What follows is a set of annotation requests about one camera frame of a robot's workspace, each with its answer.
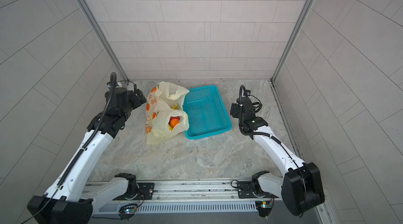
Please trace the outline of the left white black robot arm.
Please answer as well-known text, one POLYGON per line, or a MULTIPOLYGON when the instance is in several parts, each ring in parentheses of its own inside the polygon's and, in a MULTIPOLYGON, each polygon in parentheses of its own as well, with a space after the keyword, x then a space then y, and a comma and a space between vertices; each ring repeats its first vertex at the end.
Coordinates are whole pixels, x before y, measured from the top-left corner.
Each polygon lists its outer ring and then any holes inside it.
POLYGON ((86 224, 101 207, 118 197, 133 199, 140 195, 136 176, 120 173, 97 191, 82 197, 95 164, 124 129, 131 112, 146 103, 141 90, 129 91, 110 84, 105 94, 104 110, 92 119, 81 146, 61 175, 42 196, 34 196, 27 205, 32 218, 39 224, 86 224))

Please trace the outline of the cream plastic bag fruit print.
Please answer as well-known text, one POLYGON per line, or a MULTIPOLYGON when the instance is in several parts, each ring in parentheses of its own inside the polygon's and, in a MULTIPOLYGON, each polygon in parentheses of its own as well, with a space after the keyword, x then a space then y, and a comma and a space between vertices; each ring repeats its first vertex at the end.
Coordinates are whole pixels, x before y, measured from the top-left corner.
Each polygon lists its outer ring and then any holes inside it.
POLYGON ((182 86, 160 82, 147 96, 145 132, 148 145, 158 145, 189 129, 188 114, 183 110, 186 94, 182 86), (180 117, 180 123, 169 130, 170 118, 180 117))

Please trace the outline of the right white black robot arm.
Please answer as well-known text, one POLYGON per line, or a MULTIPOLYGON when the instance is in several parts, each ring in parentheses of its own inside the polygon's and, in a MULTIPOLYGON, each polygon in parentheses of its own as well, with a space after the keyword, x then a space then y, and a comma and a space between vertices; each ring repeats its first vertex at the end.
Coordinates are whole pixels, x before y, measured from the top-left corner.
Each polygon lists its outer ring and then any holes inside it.
POLYGON ((251 178, 251 192, 258 198, 271 196, 271 201, 261 208, 272 207, 275 198, 280 198, 294 216, 303 214, 325 202, 319 168, 306 163, 289 150, 274 134, 268 123, 256 114, 260 101, 252 102, 248 95, 240 95, 231 106, 230 114, 238 119, 240 132, 258 143, 272 158, 281 172, 275 176, 269 171, 260 171, 251 178))

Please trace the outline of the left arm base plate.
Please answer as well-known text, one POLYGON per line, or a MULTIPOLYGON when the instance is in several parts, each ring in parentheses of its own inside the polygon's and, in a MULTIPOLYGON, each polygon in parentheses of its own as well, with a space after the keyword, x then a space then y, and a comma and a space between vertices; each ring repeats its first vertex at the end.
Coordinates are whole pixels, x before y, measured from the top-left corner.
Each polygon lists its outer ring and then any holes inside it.
POLYGON ((154 192, 154 183, 137 183, 137 192, 133 200, 151 200, 154 192))

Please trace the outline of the red toy fruit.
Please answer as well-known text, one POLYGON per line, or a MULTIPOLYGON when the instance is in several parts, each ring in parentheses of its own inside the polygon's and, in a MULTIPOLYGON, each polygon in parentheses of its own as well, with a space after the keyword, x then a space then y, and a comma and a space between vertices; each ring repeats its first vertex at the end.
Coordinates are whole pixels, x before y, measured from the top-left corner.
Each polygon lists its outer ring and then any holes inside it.
POLYGON ((171 122, 172 120, 177 120, 180 122, 180 117, 179 116, 171 117, 169 122, 171 122))

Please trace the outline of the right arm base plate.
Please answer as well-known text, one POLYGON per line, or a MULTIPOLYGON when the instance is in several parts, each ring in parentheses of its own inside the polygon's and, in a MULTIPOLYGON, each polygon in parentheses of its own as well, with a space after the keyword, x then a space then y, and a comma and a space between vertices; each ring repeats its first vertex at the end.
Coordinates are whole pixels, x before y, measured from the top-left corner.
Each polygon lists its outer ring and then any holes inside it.
POLYGON ((256 181, 235 181, 232 186, 238 190, 238 197, 240 199, 258 199, 258 198, 276 198, 275 195, 264 192, 256 181))

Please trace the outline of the orange toy fruit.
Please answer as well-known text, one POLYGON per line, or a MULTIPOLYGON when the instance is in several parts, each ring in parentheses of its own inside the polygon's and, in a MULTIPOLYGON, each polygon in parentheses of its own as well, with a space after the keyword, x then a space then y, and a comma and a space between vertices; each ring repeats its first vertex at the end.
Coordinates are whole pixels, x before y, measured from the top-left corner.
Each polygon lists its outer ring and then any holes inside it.
POLYGON ((179 124, 180 123, 180 120, 179 119, 172 119, 171 121, 170 121, 170 126, 172 127, 172 128, 174 128, 177 124, 179 124))

